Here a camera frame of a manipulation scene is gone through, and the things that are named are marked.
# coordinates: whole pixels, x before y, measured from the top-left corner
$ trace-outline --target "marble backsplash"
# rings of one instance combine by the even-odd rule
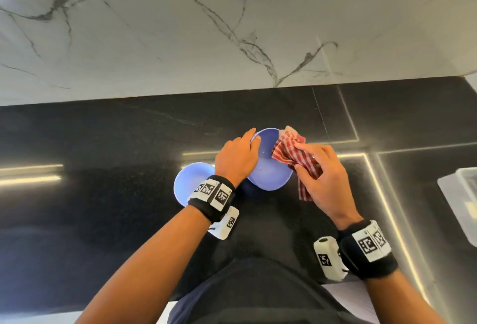
[[[467,74],[477,0],[0,0],[0,105]]]

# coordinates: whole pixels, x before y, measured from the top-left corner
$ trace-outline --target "hand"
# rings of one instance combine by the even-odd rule
[[[323,174],[315,180],[306,168],[295,165],[298,178],[305,185],[316,206],[328,215],[338,230],[344,230],[352,223],[361,221],[363,218],[356,210],[348,174],[333,148],[329,145],[298,142],[295,147],[313,154],[323,169]]]
[[[227,178],[235,187],[246,179],[259,161],[261,137],[250,143],[256,129],[247,131],[243,137],[228,141],[215,157],[215,174]]]

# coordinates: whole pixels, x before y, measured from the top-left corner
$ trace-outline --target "light blue bowl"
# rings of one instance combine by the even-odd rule
[[[177,201],[182,206],[187,206],[190,194],[194,192],[199,183],[212,176],[214,172],[214,166],[208,163],[195,162],[185,166],[174,180],[174,195]]]
[[[253,140],[260,135],[262,140],[259,148],[259,163],[248,179],[254,185],[266,191],[279,189],[288,182],[293,173],[288,165],[271,157],[273,147],[278,140],[278,131],[277,128],[265,128],[252,137]]]

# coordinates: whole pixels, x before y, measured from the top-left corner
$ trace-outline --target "gingham towel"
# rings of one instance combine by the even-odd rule
[[[318,162],[313,155],[295,147],[294,142],[305,143],[306,139],[300,136],[292,127],[287,126],[278,132],[278,141],[273,147],[271,157],[279,162],[286,163],[295,171],[295,165],[298,163],[305,167],[314,179],[319,178],[323,173]],[[312,197],[305,188],[305,185],[298,180],[298,198],[303,201],[313,201]]]

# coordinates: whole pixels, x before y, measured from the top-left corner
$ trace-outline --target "wristband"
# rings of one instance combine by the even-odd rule
[[[214,223],[222,220],[229,211],[234,196],[235,187],[228,179],[212,175],[197,186],[187,202]]]
[[[343,264],[360,279],[382,278],[398,263],[376,221],[363,220],[338,232]]]

